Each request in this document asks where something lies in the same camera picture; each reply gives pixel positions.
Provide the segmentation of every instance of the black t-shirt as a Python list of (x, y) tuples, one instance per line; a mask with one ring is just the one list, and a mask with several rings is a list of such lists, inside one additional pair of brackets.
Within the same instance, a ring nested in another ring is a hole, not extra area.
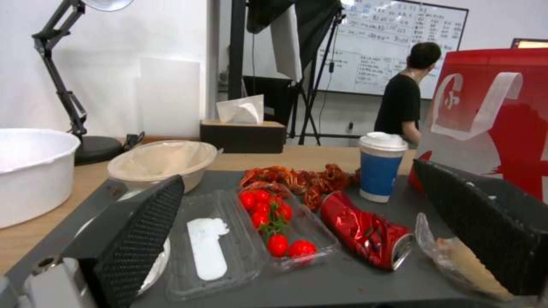
[(420, 89), (411, 77), (397, 74), (386, 85), (375, 131), (402, 135), (402, 122), (415, 121), (419, 128)]

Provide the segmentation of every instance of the white cup lid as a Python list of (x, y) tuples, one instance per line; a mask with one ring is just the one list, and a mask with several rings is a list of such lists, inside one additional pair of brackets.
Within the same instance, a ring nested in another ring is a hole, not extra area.
[(359, 139), (359, 145), (380, 151), (405, 151), (407, 142), (400, 135), (371, 132)]

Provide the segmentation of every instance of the gray tray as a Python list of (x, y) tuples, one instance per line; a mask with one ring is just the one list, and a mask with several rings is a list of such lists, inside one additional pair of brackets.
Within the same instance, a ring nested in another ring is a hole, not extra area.
[[(235, 189), (241, 177), (241, 172), (208, 171), (202, 182), (190, 194)], [(113, 197), (113, 192), (124, 191), (125, 187), (122, 184), (112, 180), (105, 181), (8, 271), (7, 276), (15, 288), (20, 292), (22, 282), (37, 260), (62, 251), (82, 224), (119, 197)], [(408, 187), (406, 176), (400, 176), (396, 180), (388, 204), (376, 204), (360, 198), (357, 188), (349, 189), (348, 193), (361, 209), (382, 214), (389, 220), (412, 229), (415, 227), (416, 214), (424, 212), (434, 234), (441, 237), (452, 236), (434, 207), (423, 196)], [(287, 273), (265, 270), (251, 283), (183, 303), (167, 299), (165, 277), (166, 275), (163, 275), (150, 290), (138, 297), (132, 307), (288, 307), (430, 299), (476, 299), (493, 303), (484, 296), (465, 290), (443, 277), (418, 247), (415, 247), (397, 272), (377, 270), (342, 249), (320, 265)], [(531, 297), (519, 298), (510, 303), (497, 305), (524, 307), (531, 306), (533, 300)], [(450, 308), (450, 305), (443, 304), (443, 307)]]

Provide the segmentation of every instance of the blue coffee cup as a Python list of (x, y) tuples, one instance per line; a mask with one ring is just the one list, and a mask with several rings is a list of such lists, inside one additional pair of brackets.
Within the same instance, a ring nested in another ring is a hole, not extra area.
[(399, 135), (372, 132), (359, 139), (359, 147), (360, 196), (373, 202), (388, 202), (407, 142)]

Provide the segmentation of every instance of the plastic food tray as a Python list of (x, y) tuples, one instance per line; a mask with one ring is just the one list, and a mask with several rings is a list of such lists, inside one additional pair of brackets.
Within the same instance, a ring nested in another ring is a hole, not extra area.
[[(255, 189), (264, 189), (268, 192), (272, 192), (280, 187), (289, 195), (284, 201), (291, 207), (293, 213), (291, 221), (289, 222), (289, 227), (285, 232), (289, 245), (298, 239), (306, 239), (316, 246), (316, 253), (298, 259), (291, 259), (288, 256), (283, 258), (271, 256), (270, 264), (282, 271), (287, 271), (320, 263), (335, 249), (339, 248), (339, 240), (331, 231), (329, 231), (329, 229), (327, 229), (321, 219), (310, 211), (308, 207), (299, 202), (285, 186), (276, 184), (275, 189), (272, 189), (272, 184), (266, 184), (264, 186), (255, 187)], [(245, 215), (248, 217), (248, 221), (251, 224), (252, 222), (249, 214), (245, 213)]]
[[(182, 301), (244, 284), (256, 278), (267, 264), (282, 271), (312, 266), (337, 249), (337, 238), (314, 213), (291, 194), (286, 203), (293, 210), (286, 233), (289, 243), (307, 239), (316, 245), (316, 254), (295, 260), (271, 257), (249, 214), (240, 204), (236, 191), (184, 197), (170, 234), (172, 254), (166, 273), (168, 298)], [(228, 234), (219, 238), (227, 271), (217, 280), (205, 281), (196, 273), (187, 229), (187, 222), (196, 218), (220, 218), (230, 229)]]

